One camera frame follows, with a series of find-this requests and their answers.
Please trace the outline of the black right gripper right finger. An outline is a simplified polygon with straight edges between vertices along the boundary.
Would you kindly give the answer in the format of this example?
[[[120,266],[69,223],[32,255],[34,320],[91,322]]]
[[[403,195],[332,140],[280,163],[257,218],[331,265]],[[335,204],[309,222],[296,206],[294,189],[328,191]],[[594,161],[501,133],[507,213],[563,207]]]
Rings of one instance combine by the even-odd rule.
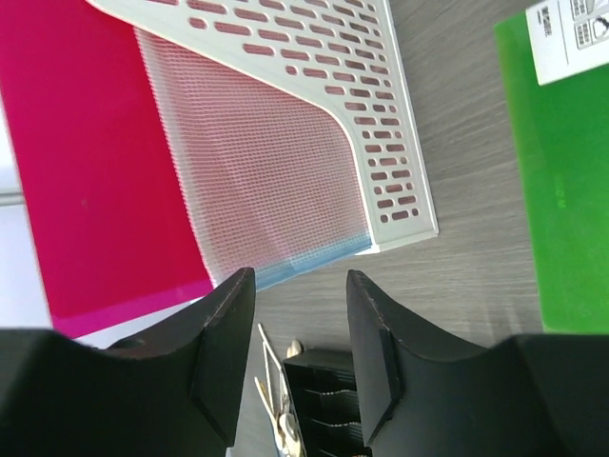
[[[608,339],[470,343],[346,278],[364,443],[377,456],[604,456]]]

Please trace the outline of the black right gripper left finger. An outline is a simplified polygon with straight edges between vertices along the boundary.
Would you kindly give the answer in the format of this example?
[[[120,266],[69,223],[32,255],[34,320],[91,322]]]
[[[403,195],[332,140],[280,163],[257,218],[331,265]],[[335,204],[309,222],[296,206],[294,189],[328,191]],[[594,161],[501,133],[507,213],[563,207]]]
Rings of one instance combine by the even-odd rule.
[[[252,268],[165,320],[93,348],[1,332],[5,456],[223,456],[234,445],[256,298]]]

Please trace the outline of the black cutlery tray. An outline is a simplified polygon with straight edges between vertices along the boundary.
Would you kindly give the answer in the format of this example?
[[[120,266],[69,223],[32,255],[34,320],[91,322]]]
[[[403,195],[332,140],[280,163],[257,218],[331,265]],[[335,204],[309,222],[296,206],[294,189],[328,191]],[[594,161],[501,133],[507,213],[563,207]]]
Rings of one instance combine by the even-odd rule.
[[[306,456],[370,456],[352,354],[313,348],[283,361]]]

